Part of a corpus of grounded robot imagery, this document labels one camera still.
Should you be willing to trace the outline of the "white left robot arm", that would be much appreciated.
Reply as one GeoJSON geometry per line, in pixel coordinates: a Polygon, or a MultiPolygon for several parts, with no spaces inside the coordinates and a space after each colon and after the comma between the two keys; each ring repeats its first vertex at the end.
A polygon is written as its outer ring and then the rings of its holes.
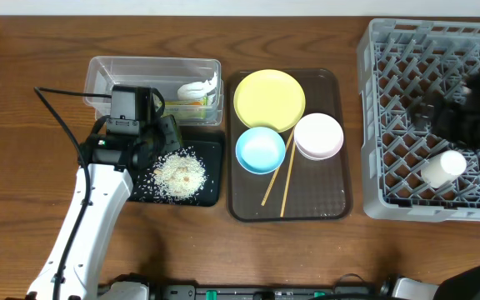
{"type": "Polygon", "coordinates": [[[99,293],[99,276],[113,229],[133,190],[130,164],[143,136],[101,135],[112,121],[101,117],[79,145],[85,165],[77,171],[73,198],[49,258],[27,291],[27,299],[147,299],[147,282],[131,278],[99,293]]]}

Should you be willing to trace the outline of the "yellow plate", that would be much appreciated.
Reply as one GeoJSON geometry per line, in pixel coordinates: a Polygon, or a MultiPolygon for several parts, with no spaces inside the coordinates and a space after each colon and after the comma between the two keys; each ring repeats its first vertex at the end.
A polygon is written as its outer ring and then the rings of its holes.
{"type": "Polygon", "coordinates": [[[300,83],[286,72],[264,69],[248,74],[237,85],[233,108],[248,128],[266,127],[281,133],[304,114],[306,96],[300,83]]]}

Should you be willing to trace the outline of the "pandan cake wrapper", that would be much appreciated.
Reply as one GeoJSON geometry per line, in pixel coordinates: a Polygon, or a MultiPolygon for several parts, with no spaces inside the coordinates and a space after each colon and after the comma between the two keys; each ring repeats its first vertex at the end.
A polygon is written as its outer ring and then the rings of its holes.
{"type": "Polygon", "coordinates": [[[207,97],[197,100],[166,102],[165,115],[173,115],[177,120],[203,120],[208,116],[213,106],[207,97]]]}

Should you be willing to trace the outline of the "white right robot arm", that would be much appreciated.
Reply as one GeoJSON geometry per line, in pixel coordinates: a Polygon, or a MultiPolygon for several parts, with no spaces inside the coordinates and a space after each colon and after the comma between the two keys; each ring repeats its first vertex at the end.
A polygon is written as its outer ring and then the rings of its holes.
{"type": "MultiPolygon", "coordinates": [[[[430,127],[430,133],[464,150],[480,150],[480,72],[462,81],[462,103],[429,93],[412,107],[415,128],[430,127]]],[[[444,280],[438,285],[399,277],[387,282],[381,299],[480,299],[480,265],[444,280]]]]}

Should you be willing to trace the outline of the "blue bowl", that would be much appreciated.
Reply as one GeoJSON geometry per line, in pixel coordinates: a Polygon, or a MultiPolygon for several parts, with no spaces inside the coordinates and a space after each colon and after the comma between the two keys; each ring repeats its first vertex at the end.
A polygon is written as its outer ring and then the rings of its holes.
{"type": "Polygon", "coordinates": [[[248,172],[264,175],[275,171],[284,161],[285,142],[281,135],[268,127],[250,128],[238,138],[235,155],[248,172]]]}

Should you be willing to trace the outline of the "white green cup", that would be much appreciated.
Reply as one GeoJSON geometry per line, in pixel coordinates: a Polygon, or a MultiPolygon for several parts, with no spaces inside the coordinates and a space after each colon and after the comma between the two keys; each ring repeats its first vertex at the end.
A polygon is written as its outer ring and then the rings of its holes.
{"type": "Polygon", "coordinates": [[[460,152],[447,150],[429,158],[421,170],[421,176],[432,188],[440,188],[457,179],[466,168],[467,161],[460,152]]]}

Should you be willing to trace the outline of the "pink bowl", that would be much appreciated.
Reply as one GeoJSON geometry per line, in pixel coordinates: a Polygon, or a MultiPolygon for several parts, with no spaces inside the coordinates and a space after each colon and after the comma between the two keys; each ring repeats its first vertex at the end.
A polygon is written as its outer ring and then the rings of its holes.
{"type": "Polygon", "coordinates": [[[321,161],[339,153],[344,143],[343,128],[330,115],[311,113],[302,117],[294,128],[294,142],[307,159],[321,161]]]}

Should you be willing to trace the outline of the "white tissue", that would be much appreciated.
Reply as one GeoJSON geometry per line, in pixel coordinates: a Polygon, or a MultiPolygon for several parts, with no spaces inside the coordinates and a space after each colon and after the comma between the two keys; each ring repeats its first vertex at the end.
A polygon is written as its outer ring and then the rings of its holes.
{"type": "Polygon", "coordinates": [[[206,97],[218,85],[218,74],[204,82],[192,82],[182,85],[177,90],[177,97],[180,101],[197,101],[206,97]]]}

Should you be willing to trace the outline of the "rice leftovers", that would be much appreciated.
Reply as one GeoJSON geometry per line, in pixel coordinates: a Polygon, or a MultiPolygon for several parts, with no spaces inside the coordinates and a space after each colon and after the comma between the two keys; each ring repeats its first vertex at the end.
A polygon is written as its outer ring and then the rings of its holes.
{"type": "Polygon", "coordinates": [[[207,179],[203,160],[193,147],[185,147],[159,157],[138,177],[133,193],[169,202],[192,200],[203,190],[207,179]]]}

